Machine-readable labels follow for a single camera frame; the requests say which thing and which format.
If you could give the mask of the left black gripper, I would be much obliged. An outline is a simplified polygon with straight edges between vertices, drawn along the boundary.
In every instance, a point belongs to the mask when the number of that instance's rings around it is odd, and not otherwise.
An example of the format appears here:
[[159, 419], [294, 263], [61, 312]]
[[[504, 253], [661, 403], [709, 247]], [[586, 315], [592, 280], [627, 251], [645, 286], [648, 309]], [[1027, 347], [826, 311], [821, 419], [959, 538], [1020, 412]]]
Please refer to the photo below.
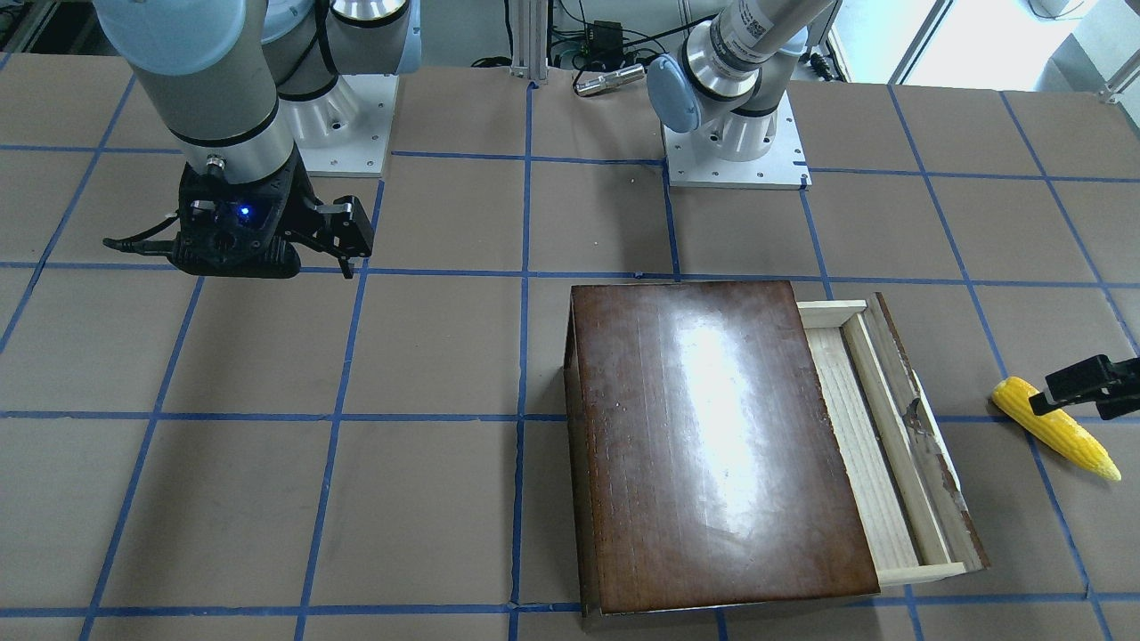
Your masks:
[[1104, 354], [1047, 375], [1047, 389], [1029, 398], [1039, 417], [1074, 404], [1096, 403], [1099, 417], [1124, 417], [1139, 409], [1139, 357], [1112, 362]]

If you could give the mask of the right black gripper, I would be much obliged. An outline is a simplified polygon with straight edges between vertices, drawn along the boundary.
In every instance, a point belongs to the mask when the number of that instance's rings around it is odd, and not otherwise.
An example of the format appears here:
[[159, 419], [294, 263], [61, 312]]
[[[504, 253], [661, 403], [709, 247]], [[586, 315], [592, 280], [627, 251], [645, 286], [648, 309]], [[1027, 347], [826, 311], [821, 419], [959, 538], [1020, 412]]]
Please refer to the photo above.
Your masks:
[[298, 245], [337, 260], [355, 278], [355, 258], [370, 258], [375, 230], [355, 195], [316, 198], [298, 151], [255, 182], [228, 182], [187, 164], [178, 186], [180, 230], [168, 261], [197, 276], [292, 279], [302, 266]]

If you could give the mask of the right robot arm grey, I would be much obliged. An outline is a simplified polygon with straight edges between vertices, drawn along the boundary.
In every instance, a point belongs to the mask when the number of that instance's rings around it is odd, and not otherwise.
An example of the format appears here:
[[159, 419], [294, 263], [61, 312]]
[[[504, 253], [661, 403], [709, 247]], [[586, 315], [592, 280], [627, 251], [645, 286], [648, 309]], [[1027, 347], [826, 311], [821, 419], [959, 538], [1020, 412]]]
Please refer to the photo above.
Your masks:
[[353, 195], [321, 202], [310, 170], [378, 175], [398, 78], [422, 62], [417, 1], [98, 1], [101, 32], [127, 58], [184, 151], [176, 211], [109, 250], [180, 271], [292, 279], [298, 248], [347, 279], [373, 252]]

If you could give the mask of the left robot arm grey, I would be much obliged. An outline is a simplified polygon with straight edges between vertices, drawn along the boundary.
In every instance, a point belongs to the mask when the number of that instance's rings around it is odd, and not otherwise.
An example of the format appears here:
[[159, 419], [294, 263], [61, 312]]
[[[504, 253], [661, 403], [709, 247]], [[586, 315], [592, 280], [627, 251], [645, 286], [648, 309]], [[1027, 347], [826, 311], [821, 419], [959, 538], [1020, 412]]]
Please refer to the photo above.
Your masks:
[[[675, 52], [648, 66], [648, 96], [656, 116], [673, 133], [695, 133], [726, 115], [766, 117], [785, 97], [789, 74], [767, 76], [777, 54], [801, 56], [801, 33], [829, 1], [730, 1], [712, 18], [698, 21]], [[1137, 360], [1112, 362], [1104, 354], [1047, 375], [1027, 405], [1039, 417], [1070, 405], [1094, 404], [1099, 417], [1137, 411]]]

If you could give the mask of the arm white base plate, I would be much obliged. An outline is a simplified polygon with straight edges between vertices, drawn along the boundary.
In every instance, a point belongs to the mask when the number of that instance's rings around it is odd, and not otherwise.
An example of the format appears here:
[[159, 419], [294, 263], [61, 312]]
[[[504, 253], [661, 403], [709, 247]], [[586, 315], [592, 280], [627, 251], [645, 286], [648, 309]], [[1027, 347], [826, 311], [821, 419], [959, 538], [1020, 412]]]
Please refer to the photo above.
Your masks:
[[738, 190], [806, 190], [809, 163], [789, 94], [762, 117], [728, 113], [692, 133], [661, 127], [671, 186]]
[[306, 170], [314, 177], [382, 178], [394, 132], [399, 76], [342, 76], [309, 102], [280, 98]]

